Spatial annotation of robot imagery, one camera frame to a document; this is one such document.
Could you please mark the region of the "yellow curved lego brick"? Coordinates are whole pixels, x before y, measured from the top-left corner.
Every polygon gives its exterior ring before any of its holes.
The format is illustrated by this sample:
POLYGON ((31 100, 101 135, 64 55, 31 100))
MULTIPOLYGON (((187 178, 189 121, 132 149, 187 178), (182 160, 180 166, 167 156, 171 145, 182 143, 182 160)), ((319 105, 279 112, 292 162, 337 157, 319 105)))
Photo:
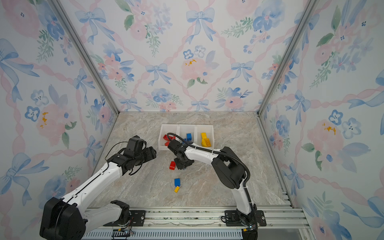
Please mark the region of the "yellow curved lego brick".
POLYGON ((211 147, 212 146, 209 138, 205 138, 205 143, 206 143, 207 147, 211 147))

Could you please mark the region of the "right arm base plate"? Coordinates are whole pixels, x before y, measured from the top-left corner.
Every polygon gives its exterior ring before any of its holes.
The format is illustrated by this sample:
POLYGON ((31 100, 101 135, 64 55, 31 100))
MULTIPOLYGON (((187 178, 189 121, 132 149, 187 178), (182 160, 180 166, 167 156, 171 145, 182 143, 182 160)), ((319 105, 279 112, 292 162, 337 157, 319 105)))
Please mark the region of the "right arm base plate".
POLYGON ((227 227, 242 227, 242 228, 258 228, 266 227, 267 222, 264 212, 261 210, 254 210, 249 214, 243 214, 238 210, 226 210, 221 220, 227 227))

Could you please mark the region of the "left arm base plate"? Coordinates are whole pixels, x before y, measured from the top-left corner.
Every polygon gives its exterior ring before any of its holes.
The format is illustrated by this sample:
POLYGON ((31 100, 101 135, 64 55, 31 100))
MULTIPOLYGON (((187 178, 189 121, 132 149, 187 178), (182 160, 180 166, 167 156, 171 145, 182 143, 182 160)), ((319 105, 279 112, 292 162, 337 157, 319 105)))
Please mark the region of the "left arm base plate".
POLYGON ((145 210, 123 210, 120 217, 114 221, 103 225, 104 227, 142 227, 144 225, 145 210))

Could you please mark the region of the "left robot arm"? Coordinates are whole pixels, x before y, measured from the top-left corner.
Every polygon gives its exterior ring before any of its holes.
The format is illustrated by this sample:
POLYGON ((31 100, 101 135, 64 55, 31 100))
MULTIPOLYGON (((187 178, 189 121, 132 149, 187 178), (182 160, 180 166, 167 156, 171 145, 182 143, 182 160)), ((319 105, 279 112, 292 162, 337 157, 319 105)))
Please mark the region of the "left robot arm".
POLYGON ((105 224, 125 228, 132 220, 130 206, 114 200, 102 208, 88 211, 89 205, 114 181, 135 174, 134 167, 154 160, 157 152, 145 140, 134 136, 127 146, 106 160, 104 166, 82 185, 61 198, 45 203, 40 236, 46 240, 80 240, 85 234, 105 224))

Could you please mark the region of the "white bin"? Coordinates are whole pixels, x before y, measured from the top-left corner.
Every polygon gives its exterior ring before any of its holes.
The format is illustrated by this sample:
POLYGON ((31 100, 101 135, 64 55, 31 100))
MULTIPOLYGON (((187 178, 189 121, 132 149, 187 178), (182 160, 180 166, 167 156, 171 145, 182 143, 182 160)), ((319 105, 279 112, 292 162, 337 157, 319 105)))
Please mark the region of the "white bin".
POLYGON ((180 136, 182 139, 184 139, 186 142, 189 142, 191 145, 195 146, 196 141, 196 134, 197 131, 196 125, 179 125, 179 133, 178 136, 180 136), (192 134, 192 141, 187 141, 187 134, 192 134))
POLYGON ((214 126, 196 125, 194 143, 208 149, 215 148, 214 126))
POLYGON ((178 134, 179 133, 179 125, 176 124, 162 124, 161 125, 161 130, 159 133, 159 138, 158 138, 158 147, 160 151, 167 151, 168 147, 165 146, 166 141, 163 139, 164 135, 167 135, 168 133, 174 133, 178 134))

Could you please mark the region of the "red square lego brick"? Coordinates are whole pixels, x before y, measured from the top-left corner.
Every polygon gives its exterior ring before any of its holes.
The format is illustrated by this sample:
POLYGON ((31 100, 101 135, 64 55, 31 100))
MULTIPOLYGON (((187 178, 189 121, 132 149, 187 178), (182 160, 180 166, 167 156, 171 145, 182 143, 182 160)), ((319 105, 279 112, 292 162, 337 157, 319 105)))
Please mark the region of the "red square lego brick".
POLYGON ((174 161, 171 161, 169 169, 175 170, 175 168, 176 168, 176 163, 174 161))

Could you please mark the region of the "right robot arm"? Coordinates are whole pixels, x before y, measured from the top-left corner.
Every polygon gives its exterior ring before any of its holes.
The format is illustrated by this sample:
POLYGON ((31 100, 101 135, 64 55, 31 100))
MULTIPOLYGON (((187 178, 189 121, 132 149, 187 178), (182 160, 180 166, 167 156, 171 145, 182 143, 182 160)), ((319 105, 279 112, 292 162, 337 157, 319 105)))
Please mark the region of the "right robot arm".
POLYGON ((247 189, 250 171, 230 148, 210 150, 172 140, 168 149, 176 156, 174 161, 179 170, 191 166, 195 161, 212 166, 220 182, 232 191, 241 224, 249 227, 257 224, 257 207, 247 189))

